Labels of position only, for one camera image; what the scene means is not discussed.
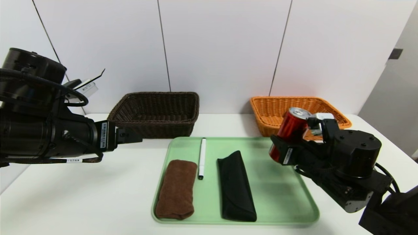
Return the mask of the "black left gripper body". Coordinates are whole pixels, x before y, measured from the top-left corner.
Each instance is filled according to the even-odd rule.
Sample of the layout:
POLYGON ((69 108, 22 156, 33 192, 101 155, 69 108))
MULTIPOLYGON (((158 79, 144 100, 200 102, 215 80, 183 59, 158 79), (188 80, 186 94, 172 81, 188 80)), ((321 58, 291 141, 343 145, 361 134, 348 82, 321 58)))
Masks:
POLYGON ((79 157, 103 155, 117 147, 115 124, 107 120, 95 122, 81 115, 68 115, 56 124, 56 156, 79 157))

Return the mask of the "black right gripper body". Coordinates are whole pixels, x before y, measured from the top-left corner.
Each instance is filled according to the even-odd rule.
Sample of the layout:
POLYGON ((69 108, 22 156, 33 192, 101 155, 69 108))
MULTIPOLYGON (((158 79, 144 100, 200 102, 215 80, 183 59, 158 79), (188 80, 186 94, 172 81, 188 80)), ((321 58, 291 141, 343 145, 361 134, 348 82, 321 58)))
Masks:
POLYGON ((278 150, 277 162, 283 166, 292 166, 300 175, 323 175, 324 163, 320 147, 323 143, 314 140, 289 142, 277 135, 271 135, 273 145, 278 150))

